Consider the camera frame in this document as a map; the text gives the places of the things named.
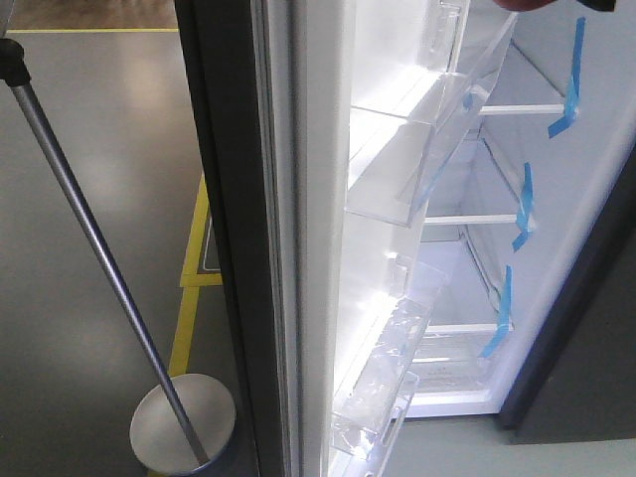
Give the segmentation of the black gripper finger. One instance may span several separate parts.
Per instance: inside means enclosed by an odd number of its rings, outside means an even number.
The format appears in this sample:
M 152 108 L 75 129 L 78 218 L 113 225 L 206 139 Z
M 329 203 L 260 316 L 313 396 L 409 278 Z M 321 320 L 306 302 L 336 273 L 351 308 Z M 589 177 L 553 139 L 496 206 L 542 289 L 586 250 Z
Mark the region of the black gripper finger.
M 597 12 L 613 12 L 616 6 L 615 0 L 577 0 L 577 2 Z

